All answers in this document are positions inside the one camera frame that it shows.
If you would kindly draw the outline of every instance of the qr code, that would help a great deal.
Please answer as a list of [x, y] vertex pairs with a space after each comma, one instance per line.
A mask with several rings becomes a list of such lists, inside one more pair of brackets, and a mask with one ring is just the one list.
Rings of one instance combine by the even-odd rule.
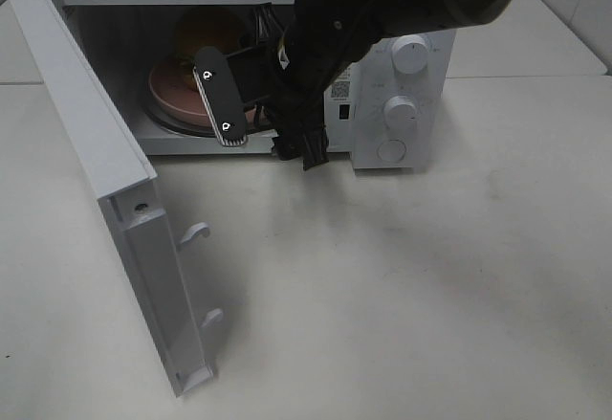
[[332, 85], [332, 94], [331, 98], [348, 98], [351, 90], [351, 82], [349, 81], [341, 81], [335, 82]]

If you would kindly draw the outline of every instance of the white knob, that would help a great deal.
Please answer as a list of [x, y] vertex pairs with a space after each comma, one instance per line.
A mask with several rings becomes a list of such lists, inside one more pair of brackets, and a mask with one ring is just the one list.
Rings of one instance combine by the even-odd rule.
[[393, 97], [382, 109], [386, 126], [393, 130], [402, 130], [416, 125], [419, 108], [408, 97]]
[[424, 35], [404, 35], [391, 48], [393, 66], [402, 74], [416, 74], [427, 66], [431, 44]]

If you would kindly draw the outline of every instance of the pink plate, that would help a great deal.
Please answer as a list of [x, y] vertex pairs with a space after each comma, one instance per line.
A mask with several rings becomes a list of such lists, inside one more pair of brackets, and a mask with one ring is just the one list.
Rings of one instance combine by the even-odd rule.
[[[179, 62], [174, 56], [168, 56], [151, 70], [149, 89], [155, 101], [169, 116], [192, 125], [211, 127], [200, 94], [185, 85], [181, 79]], [[249, 123], [252, 123], [254, 113], [254, 109], [247, 113]]]

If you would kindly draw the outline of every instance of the white microwave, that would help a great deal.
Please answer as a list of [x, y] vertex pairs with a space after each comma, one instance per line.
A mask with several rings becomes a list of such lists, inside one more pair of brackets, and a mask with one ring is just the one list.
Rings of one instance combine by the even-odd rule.
[[[209, 228], [172, 233], [147, 155], [270, 154], [274, 133], [221, 146], [205, 120], [172, 109], [202, 114], [182, 109], [191, 95], [177, 74], [160, 82], [186, 96], [172, 104], [155, 71], [168, 58], [175, 64], [177, 26], [192, 11], [223, 10], [248, 35], [254, 6], [272, 3], [290, 18], [294, 0], [10, 1], [181, 395], [214, 376], [208, 341], [223, 311], [190, 287], [179, 255]], [[351, 66], [325, 94], [329, 151], [348, 154], [354, 168], [424, 170], [453, 41], [452, 30], [384, 39]]]

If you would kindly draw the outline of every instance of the white table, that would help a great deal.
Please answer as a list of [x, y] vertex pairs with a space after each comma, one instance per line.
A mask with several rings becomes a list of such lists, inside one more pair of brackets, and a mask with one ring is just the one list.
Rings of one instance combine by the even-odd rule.
[[[0, 83], [40, 82], [11, 5], [0, 6]], [[602, 75], [606, 68], [540, 0], [514, 0], [493, 24], [459, 30], [449, 77]]]
[[609, 418], [611, 78], [449, 80], [423, 175], [155, 160], [229, 321], [179, 400], [44, 87], [0, 99], [3, 420]]

